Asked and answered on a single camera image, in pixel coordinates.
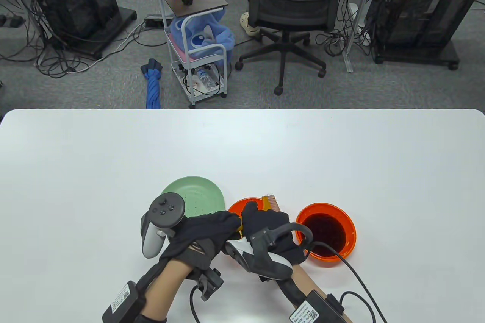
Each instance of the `water bottle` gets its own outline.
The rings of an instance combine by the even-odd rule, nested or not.
[[[216,88],[217,85],[202,67],[197,68],[196,73],[207,91],[212,91]]]

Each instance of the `white table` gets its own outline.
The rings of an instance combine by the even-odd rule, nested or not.
[[[141,253],[140,217],[171,181],[205,176],[226,206],[276,195],[353,219],[349,261],[390,323],[482,321],[485,117],[473,110],[31,110],[0,127],[0,311],[8,323],[95,323]],[[203,323],[282,323],[273,283],[235,261]],[[305,269],[327,293],[363,294],[342,264]],[[187,281],[169,313],[192,322]],[[346,301],[354,323],[370,317]]]

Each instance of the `shoe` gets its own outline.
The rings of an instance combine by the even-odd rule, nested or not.
[[[250,37],[256,37],[260,33],[260,28],[256,27],[253,28],[251,25],[249,25],[247,22],[249,20],[249,13],[245,12],[243,15],[241,15],[241,18],[239,19],[239,24],[241,24],[241,27],[244,29],[246,34]]]

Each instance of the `blue umbrella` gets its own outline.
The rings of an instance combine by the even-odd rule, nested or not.
[[[140,67],[147,79],[147,109],[160,109],[160,83],[162,66],[153,58]]]

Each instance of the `human hand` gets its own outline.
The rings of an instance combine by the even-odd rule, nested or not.
[[[160,259],[175,258],[206,270],[225,242],[239,237],[240,226],[239,216],[229,211],[185,218],[174,228],[175,236]]]
[[[242,235],[248,240],[250,236],[264,228],[275,229],[289,223],[289,216],[286,213],[276,212],[272,209],[260,211],[256,202],[247,203],[241,217]],[[303,248],[293,242],[291,233],[279,237],[268,251],[284,257],[291,265],[301,264],[305,261]]]

